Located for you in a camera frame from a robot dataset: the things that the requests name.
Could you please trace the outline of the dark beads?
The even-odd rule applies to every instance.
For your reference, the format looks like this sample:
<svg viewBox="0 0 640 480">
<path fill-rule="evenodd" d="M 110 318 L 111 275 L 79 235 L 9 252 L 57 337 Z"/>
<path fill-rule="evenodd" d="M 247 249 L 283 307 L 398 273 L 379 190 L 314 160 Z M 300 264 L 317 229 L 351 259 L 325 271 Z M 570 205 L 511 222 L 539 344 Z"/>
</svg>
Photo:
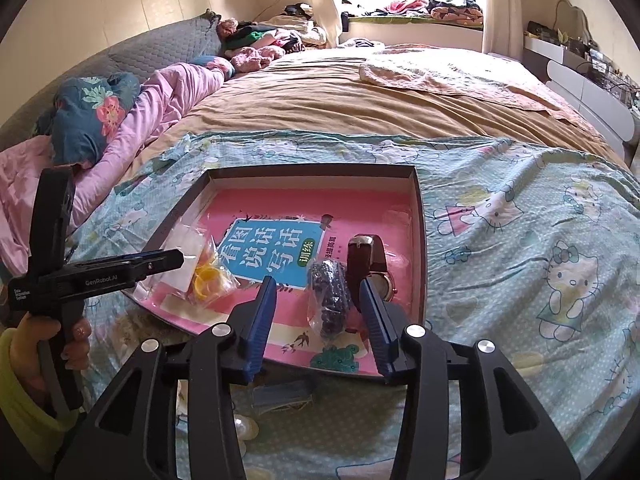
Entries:
<svg viewBox="0 0 640 480">
<path fill-rule="evenodd" d="M 309 326 L 324 341 L 344 332 L 352 298 L 345 266 L 337 260 L 314 260 L 307 273 Z"/>
</svg>

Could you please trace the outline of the brown leather wrist watch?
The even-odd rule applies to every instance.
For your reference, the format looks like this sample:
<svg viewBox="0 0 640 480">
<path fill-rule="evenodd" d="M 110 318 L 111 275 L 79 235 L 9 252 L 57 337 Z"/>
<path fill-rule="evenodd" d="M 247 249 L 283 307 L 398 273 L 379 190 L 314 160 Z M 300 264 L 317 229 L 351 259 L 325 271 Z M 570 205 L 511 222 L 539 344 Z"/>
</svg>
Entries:
<svg viewBox="0 0 640 480">
<path fill-rule="evenodd" d="M 375 290 L 385 301 L 394 298 L 397 288 L 387 267 L 382 238 L 375 234 L 357 234 L 348 242 L 346 283 L 352 302 L 360 310 L 360 283 L 366 278 L 373 282 Z"/>
</svg>

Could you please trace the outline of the hello kitty teal bedsheet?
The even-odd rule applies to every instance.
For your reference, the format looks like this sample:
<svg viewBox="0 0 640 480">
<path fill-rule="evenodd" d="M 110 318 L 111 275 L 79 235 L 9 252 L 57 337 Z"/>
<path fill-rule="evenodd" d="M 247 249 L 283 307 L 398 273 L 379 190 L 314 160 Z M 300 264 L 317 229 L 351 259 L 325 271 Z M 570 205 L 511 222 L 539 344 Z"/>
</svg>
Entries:
<svg viewBox="0 0 640 480">
<path fill-rule="evenodd" d="M 116 184 L 73 235 L 74 259 L 138 252 L 206 170 L 319 162 L 416 168 L 427 250 L 420 320 L 459 344 L 495 341 L 580 472 L 593 474 L 639 407 L 639 177 L 602 156 L 482 136 L 187 134 Z M 89 402 L 141 339 L 180 340 L 118 292 L 90 300 L 87 312 L 96 330 Z M 279 479 L 381 478 L 403 392 L 319 382 L 319 400 L 259 417 L 266 438 L 250 446 L 247 463 Z"/>
</svg>

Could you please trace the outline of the dark floral pillow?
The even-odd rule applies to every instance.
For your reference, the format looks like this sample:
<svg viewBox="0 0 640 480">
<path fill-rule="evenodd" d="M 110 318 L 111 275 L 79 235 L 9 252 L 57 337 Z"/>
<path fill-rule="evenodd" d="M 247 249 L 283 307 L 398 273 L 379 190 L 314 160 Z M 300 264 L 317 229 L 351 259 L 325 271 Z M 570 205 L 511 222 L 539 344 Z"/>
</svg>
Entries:
<svg viewBox="0 0 640 480">
<path fill-rule="evenodd" d="M 38 117 L 35 136 L 48 136 L 54 166 L 93 167 L 140 93 L 132 73 L 64 80 Z"/>
</svg>

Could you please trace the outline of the tan blanket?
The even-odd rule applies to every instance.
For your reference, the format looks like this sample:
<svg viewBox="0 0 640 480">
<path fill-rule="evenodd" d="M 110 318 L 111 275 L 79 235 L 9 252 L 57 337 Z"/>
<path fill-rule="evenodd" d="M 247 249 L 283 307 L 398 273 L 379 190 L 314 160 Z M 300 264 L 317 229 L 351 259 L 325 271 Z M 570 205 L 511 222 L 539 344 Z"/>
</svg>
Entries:
<svg viewBox="0 0 640 480">
<path fill-rule="evenodd" d="M 306 51 L 226 82 L 137 154 L 124 177 L 132 178 L 185 134 L 209 131 L 300 130 L 420 139 L 493 136 L 623 162 L 597 131 L 585 132 L 544 112 L 363 82 L 361 55 L 357 49 Z"/>
</svg>

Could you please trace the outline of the pink quilt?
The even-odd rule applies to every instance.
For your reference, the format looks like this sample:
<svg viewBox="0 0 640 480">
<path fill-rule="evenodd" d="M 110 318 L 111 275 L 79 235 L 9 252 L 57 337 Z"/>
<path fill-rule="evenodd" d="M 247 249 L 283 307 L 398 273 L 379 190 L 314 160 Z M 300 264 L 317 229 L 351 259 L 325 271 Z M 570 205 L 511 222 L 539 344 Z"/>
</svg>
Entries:
<svg viewBox="0 0 640 480">
<path fill-rule="evenodd" d="M 105 154 L 77 177 L 70 230 L 75 231 L 99 207 L 145 145 L 219 90 L 226 79 L 218 67 L 177 63 L 145 81 L 132 110 L 107 141 Z M 41 171 L 51 166 L 51 142 L 43 136 L 1 153 L 1 261 L 10 275 L 27 270 L 38 180 Z"/>
</svg>

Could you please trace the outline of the pile of clothes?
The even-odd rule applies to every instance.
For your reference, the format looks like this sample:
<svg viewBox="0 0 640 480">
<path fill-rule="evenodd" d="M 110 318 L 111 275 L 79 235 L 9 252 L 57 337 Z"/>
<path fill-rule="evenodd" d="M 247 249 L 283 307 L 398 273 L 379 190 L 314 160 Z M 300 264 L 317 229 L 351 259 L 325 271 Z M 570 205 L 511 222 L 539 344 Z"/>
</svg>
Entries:
<svg viewBox="0 0 640 480">
<path fill-rule="evenodd" d="M 258 72 L 286 54 L 330 45 L 328 33 L 316 23 L 312 6 L 306 2 L 290 4 L 263 22 L 225 18 L 216 32 L 232 75 Z"/>
</svg>

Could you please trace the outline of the pink floral thin blanket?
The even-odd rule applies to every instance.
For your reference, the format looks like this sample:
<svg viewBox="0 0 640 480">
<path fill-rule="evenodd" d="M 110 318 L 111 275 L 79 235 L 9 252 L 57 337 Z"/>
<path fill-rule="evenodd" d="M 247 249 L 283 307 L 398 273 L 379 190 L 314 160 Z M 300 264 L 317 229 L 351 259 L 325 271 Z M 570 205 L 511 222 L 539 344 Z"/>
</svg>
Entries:
<svg viewBox="0 0 640 480">
<path fill-rule="evenodd" d="M 574 107 L 518 61 L 472 50 L 398 44 L 370 54 L 360 80 L 435 96 L 467 96 L 526 112 L 541 112 L 587 128 Z"/>
</svg>

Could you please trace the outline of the grey quilted headboard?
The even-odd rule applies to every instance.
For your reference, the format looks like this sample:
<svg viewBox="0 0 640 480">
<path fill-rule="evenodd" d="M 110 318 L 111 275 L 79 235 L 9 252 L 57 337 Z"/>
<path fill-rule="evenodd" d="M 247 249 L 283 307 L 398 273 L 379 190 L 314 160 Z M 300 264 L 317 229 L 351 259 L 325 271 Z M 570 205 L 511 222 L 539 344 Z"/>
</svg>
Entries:
<svg viewBox="0 0 640 480">
<path fill-rule="evenodd" d="M 1 125 L 1 148 L 6 150 L 32 136 L 36 120 L 52 103 L 62 82 L 72 77 L 132 73 L 145 82 L 156 70 L 189 62 L 201 54 L 216 55 L 222 42 L 217 32 L 221 16 L 212 10 L 174 24 L 142 32 L 80 62 L 50 81 Z"/>
</svg>

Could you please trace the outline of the white long low cabinet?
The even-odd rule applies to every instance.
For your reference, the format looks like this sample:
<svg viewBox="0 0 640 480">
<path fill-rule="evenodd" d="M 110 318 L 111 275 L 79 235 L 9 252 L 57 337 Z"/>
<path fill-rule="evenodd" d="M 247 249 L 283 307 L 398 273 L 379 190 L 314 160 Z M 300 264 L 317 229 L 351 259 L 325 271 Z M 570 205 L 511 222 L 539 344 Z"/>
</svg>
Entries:
<svg viewBox="0 0 640 480">
<path fill-rule="evenodd" d="M 639 118 L 588 77 L 590 64 L 564 47 L 524 38 L 523 64 L 570 103 L 629 164 L 639 142 Z"/>
</svg>

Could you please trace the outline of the clothes on window sill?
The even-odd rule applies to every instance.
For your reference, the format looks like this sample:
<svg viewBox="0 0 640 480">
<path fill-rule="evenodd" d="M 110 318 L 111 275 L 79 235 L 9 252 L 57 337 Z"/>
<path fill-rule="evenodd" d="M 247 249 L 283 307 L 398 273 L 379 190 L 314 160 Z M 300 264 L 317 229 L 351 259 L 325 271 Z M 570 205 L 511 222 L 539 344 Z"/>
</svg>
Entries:
<svg viewBox="0 0 640 480">
<path fill-rule="evenodd" d="M 364 10 L 347 0 L 343 1 L 341 19 L 344 25 L 356 22 L 378 24 L 425 23 L 482 29 L 484 13 L 472 0 L 461 4 L 439 0 L 398 0 L 387 6 Z"/>
</svg>

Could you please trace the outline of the cream window curtain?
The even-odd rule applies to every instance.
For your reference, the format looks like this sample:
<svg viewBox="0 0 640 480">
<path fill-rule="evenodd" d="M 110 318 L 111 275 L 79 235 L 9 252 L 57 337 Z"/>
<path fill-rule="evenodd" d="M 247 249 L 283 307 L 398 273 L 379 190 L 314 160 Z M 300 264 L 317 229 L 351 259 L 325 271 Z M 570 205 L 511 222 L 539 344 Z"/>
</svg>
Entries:
<svg viewBox="0 0 640 480">
<path fill-rule="evenodd" d="M 523 44 L 522 0 L 487 0 L 483 52 L 520 60 Z"/>
</svg>

